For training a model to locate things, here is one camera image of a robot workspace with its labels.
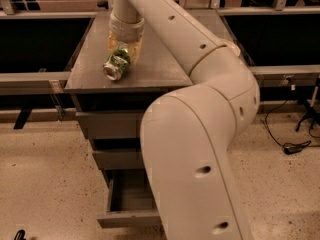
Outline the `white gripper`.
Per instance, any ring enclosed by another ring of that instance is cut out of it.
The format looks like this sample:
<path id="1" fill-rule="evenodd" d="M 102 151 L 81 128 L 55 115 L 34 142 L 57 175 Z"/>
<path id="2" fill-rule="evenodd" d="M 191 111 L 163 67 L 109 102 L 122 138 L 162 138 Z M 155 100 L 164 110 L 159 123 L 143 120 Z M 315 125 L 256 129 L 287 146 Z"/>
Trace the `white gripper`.
<path id="1" fill-rule="evenodd" d="M 136 23 L 127 23 L 120 20 L 114 13 L 111 13 L 109 19 L 108 52 L 113 54 L 121 42 L 125 42 L 127 49 L 127 61 L 130 65 L 135 65 L 139 59 L 142 48 L 142 36 L 144 32 L 145 21 L 143 18 Z"/>

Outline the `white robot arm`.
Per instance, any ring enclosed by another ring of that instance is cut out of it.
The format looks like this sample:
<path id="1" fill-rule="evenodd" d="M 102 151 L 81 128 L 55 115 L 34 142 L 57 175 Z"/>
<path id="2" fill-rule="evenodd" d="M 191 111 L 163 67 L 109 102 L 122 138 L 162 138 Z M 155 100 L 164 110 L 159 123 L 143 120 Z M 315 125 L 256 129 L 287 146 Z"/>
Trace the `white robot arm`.
<path id="1" fill-rule="evenodd" d="M 253 240 L 227 150 L 253 121 L 259 87 L 223 41 L 173 0 L 114 0 L 140 14 L 190 78 L 144 113 L 144 166 L 168 240 Z"/>

